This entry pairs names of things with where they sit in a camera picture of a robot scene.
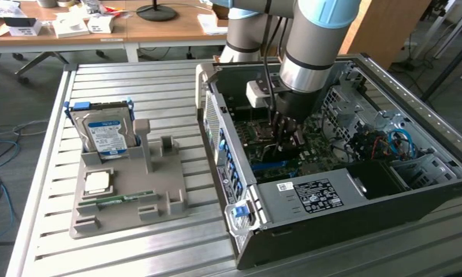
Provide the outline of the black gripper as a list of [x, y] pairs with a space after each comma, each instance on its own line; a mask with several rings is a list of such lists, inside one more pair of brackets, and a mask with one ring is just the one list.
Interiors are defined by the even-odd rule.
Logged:
[[274, 94], [274, 110], [296, 123], [303, 123], [313, 111], [320, 91], [301, 93], [297, 91], [282, 91]]

